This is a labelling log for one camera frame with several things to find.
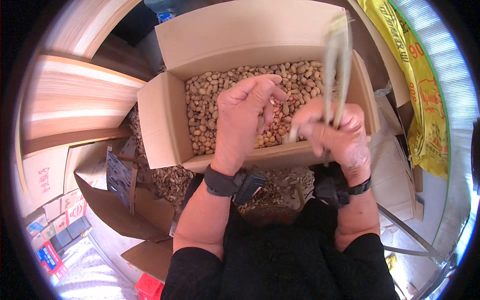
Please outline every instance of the person's left hand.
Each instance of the person's left hand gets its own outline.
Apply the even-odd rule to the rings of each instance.
[[[211,168],[227,176],[240,169],[260,130],[273,120],[273,105],[269,98],[284,101],[287,94],[276,85],[282,77],[265,74],[238,82],[220,93],[217,99],[218,120],[215,155]],[[263,114],[264,123],[258,124]]]

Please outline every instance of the shelled peanut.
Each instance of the shelled peanut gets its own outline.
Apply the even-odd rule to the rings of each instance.
[[[218,119],[216,101],[220,92],[242,79],[262,74],[282,76],[279,87],[287,93],[287,99],[280,102],[270,98],[274,106],[273,122],[267,131],[257,135],[254,148],[283,144],[284,136],[290,131],[293,115],[310,99],[324,93],[324,72],[318,61],[286,62],[263,67],[240,66],[228,72],[206,72],[195,76],[187,80],[185,89],[190,140],[196,155],[215,152]],[[333,90],[336,97],[336,82]]]

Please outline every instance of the hand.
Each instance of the hand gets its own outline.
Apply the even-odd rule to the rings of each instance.
[[[244,79],[220,93],[213,170],[227,176],[237,173],[253,150],[257,133],[273,121],[273,105],[269,98],[280,101],[287,98],[287,94],[276,86],[281,81],[278,75],[265,74]],[[258,124],[262,114],[264,122]]]
[[[332,102],[332,118],[335,110],[336,103]],[[349,186],[363,183],[370,177],[370,150],[367,146],[363,110],[356,104],[346,103],[338,130],[325,126],[323,112],[323,99],[313,98],[294,115],[292,126],[298,126],[299,135],[305,136],[312,143],[313,151],[318,157],[322,156],[324,148],[332,152],[332,157],[342,167]]]

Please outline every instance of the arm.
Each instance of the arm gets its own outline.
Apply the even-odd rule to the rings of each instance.
[[[332,103],[331,116],[334,116],[335,108],[335,103]],[[371,174],[363,111],[358,105],[345,104],[340,128],[334,130],[319,122],[323,109],[320,97],[310,100],[296,113],[292,126],[298,126],[299,134],[312,143],[317,156],[323,154],[324,147],[332,152],[333,159],[341,165],[350,187],[361,184]],[[356,238],[366,233],[380,236],[377,203],[372,190],[350,196],[350,203],[338,210],[337,220],[335,244],[339,251],[345,250]]]
[[[280,76],[270,74],[248,78],[218,96],[213,170],[227,176],[237,173],[253,149],[257,128],[263,131],[272,122],[273,105],[269,98],[273,96],[283,101],[287,97],[276,86],[281,80]],[[264,114],[264,124],[258,124],[261,114]],[[180,216],[173,238],[173,251],[197,247],[222,259],[229,208],[230,199],[210,194],[203,181]]]

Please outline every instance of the black shirt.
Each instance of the black shirt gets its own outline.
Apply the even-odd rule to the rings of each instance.
[[[308,201],[293,225],[229,239],[223,262],[200,248],[178,250],[162,299],[399,299],[378,235],[339,252],[336,213],[318,202]]]

